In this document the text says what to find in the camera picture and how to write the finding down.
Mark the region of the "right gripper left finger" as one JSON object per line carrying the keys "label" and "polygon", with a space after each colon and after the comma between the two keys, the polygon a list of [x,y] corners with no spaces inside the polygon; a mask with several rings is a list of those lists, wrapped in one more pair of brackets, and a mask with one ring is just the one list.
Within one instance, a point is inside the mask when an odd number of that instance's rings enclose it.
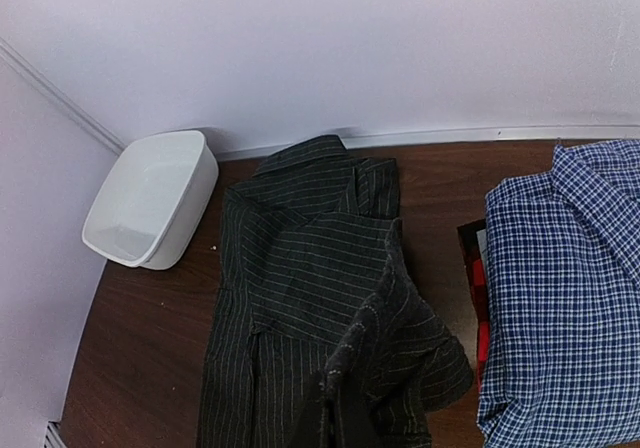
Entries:
{"label": "right gripper left finger", "polygon": [[294,419],[286,447],[328,448],[333,446],[333,401],[325,392],[323,377],[308,384],[301,408]]}

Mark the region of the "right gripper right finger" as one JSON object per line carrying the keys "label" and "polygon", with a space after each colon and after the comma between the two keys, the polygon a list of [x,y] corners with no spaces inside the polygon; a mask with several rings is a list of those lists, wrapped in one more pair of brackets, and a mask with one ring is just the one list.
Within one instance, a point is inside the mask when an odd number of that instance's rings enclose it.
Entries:
{"label": "right gripper right finger", "polygon": [[334,439],[336,447],[381,447],[381,439],[369,417],[357,380],[347,375],[334,400]]}

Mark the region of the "black pinstriped long sleeve shirt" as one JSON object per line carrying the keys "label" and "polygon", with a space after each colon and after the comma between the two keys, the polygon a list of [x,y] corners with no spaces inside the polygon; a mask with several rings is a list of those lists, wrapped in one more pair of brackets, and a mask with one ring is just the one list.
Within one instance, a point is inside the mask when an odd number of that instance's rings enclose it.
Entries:
{"label": "black pinstriped long sleeve shirt", "polygon": [[473,374],[404,260],[397,164],[335,135],[277,152],[227,189],[197,443],[286,447],[305,390],[352,375],[381,447],[428,447],[427,415]]}

